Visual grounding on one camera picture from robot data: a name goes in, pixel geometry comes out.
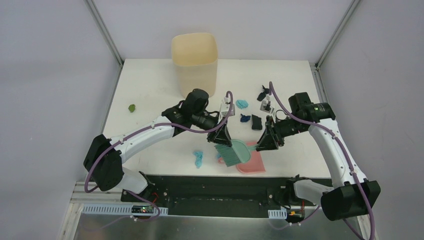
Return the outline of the mint green hand brush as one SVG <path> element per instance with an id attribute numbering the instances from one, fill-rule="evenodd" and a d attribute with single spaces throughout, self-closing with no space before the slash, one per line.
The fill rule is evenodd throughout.
<path id="1" fill-rule="evenodd" d="M 247 145 L 239 139 L 232 139 L 231 143 L 232 146 L 223 144 L 216 144 L 214 146 L 227 167 L 249 162 L 252 158 L 252 152 L 258 146 L 257 144 Z"/>

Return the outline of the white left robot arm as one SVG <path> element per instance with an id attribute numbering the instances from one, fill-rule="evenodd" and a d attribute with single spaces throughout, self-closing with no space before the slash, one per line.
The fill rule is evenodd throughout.
<path id="1" fill-rule="evenodd" d="M 140 129 L 107 138 L 96 136 L 88 149 L 83 166 L 87 170 L 84 190 L 105 192 L 119 188 L 133 192 L 140 202 L 152 198 L 153 189 L 147 178 L 127 169 L 123 164 L 142 150 L 185 131 L 206 134 L 209 143 L 232 146 L 227 122 L 234 115 L 234 97 L 227 91 L 219 111 L 209 112 L 209 94 L 195 88 L 184 100 L 164 110 L 157 118 Z"/>

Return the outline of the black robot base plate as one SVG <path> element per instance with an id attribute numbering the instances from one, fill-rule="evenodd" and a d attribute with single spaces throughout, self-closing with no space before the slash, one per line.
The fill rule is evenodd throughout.
<path id="1" fill-rule="evenodd" d="M 212 177 L 145 175 L 149 186 L 141 193 L 122 190 L 120 200 L 154 207 L 153 215 L 266 218 L 288 210 L 276 200 L 286 187 L 284 177 Z"/>

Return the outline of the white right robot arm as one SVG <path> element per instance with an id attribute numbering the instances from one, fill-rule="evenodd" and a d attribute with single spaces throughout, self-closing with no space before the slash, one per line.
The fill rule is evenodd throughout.
<path id="1" fill-rule="evenodd" d="M 381 187 L 376 180 L 368 180 L 353 160 L 330 105 L 313 103 L 306 92 L 296 93 L 288 101 L 291 113 L 285 119 L 275 121 L 267 116 L 256 151 L 277 150 L 285 144 L 286 137 L 309 132 L 325 160 L 332 186 L 297 175 L 286 181 L 277 202 L 289 207 L 309 201 L 321 206 L 330 221 L 368 215 L 374 222 L 372 207 Z"/>

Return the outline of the pink plastic dustpan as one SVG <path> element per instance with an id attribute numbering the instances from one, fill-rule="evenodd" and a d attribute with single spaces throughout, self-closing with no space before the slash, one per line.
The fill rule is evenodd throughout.
<path id="1" fill-rule="evenodd" d="M 245 142 L 245 143 L 248 146 L 256 144 L 256 142 Z M 218 162 L 221 164 L 225 164 L 223 159 L 219 155 L 219 153 L 218 153 Z M 242 174 L 256 174 L 256 173 L 263 173 L 266 171 L 262 157 L 261 157 L 261 153 L 256 150 L 251 153 L 250 161 L 248 161 L 247 163 L 240 163 L 234 166 Z"/>

